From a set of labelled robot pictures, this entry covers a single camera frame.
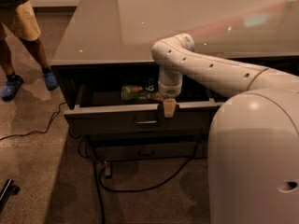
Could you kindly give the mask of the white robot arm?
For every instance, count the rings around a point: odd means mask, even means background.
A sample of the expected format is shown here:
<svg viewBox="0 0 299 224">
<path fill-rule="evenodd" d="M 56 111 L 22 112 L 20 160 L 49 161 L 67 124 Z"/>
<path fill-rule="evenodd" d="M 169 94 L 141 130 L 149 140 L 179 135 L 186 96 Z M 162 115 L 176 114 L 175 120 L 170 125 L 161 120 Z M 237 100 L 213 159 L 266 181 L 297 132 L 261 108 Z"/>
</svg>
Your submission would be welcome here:
<svg viewBox="0 0 299 224">
<path fill-rule="evenodd" d="M 159 89 L 164 96 L 186 76 L 224 96 L 227 101 L 221 111 L 230 116 L 247 114 L 270 118 L 279 110 L 293 119 L 298 118 L 299 81 L 296 75 L 196 53 L 188 34 L 157 41 L 151 55 L 162 72 Z"/>
</svg>

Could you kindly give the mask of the white robot base body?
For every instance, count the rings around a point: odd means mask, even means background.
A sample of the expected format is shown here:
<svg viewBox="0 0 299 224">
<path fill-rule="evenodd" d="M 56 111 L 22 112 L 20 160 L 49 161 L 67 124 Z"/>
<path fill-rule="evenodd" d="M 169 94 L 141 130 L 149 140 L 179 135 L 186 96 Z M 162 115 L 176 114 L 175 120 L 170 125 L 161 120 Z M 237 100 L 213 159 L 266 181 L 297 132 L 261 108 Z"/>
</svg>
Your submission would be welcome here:
<svg viewBox="0 0 299 224">
<path fill-rule="evenodd" d="M 247 91 L 217 111 L 208 137 L 211 224 L 299 224 L 299 97 Z"/>
</svg>

